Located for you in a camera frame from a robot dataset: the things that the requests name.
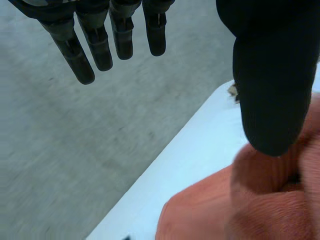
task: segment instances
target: black fingertip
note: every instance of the black fingertip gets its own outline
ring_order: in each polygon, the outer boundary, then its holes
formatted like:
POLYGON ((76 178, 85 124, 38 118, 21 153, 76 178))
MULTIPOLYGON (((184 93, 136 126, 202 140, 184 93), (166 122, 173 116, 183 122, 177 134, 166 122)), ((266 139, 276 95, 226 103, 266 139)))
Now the black fingertip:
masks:
POLYGON ((114 32, 114 43, 116 53, 120 60, 129 60, 134 55, 134 46, 132 42, 132 31, 126 33, 114 32))
POLYGON ((91 84, 95 80, 95 73, 75 33, 74 19, 40 23, 50 33, 78 81, 84 85, 91 84))
POLYGON ((165 28, 147 29, 150 52, 153 56, 159 57, 166 52, 165 28))
POLYGON ((269 156, 286 153, 302 130, 311 93, 244 95, 240 94, 242 123, 250 144, 269 156))
POLYGON ((95 65, 100 71, 108 71, 113 67, 108 34, 104 25, 107 13, 108 9, 93 13, 76 12, 95 65))

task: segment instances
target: gray floor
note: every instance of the gray floor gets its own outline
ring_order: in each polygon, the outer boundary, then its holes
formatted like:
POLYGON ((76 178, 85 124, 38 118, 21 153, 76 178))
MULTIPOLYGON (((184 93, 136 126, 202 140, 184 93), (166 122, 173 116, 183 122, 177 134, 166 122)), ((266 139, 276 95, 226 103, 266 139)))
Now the gray floor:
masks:
MULTIPOLYGON (((96 81, 88 86, 77 82, 36 20, 8 1, 1 1, 0 13, 1 239, 85 238, 232 78, 234 37, 212 0, 176 1, 161 57, 149 52, 139 9, 134 56, 117 59, 108 17, 114 67, 94 67, 96 81)), ((93 63, 78 24, 75 29, 93 63)))

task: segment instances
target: orange towel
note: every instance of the orange towel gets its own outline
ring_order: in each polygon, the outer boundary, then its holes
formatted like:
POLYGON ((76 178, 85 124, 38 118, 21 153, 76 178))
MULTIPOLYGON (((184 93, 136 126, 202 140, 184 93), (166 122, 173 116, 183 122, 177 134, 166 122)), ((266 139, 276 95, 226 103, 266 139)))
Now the orange towel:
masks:
POLYGON ((320 240, 320 95, 288 153, 270 157, 246 145, 231 166, 165 204, 155 238, 320 240))

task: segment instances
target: black glove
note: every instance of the black glove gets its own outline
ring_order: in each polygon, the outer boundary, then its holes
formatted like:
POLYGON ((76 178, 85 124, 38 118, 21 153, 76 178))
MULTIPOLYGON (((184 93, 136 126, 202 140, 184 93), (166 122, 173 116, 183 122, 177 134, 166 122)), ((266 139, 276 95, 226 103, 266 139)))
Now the black glove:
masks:
POLYGON ((293 144, 311 100, 320 53, 320 0, 216 0, 236 36, 233 76, 252 146, 280 156, 293 144))
POLYGON ((37 19, 51 34, 76 78, 90 84, 95 74, 74 31, 76 13, 95 65, 100 71, 113 66, 105 20, 109 12, 117 55, 122 60, 133 55, 132 15, 141 5, 151 54, 166 50, 166 11, 175 0, 9 0, 27 17, 37 19))

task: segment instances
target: white surface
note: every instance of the white surface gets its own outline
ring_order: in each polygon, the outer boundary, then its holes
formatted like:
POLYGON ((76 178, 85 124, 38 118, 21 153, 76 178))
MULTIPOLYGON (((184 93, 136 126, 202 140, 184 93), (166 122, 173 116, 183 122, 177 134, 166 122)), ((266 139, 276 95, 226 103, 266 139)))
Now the white surface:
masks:
MULTIPOLYGON (((87 238, 154 240, 164 204, 230 165, 247 142, 239 104, 220 86, 87 238)), ((313 85, 320 92, 320 70, 313 85)))

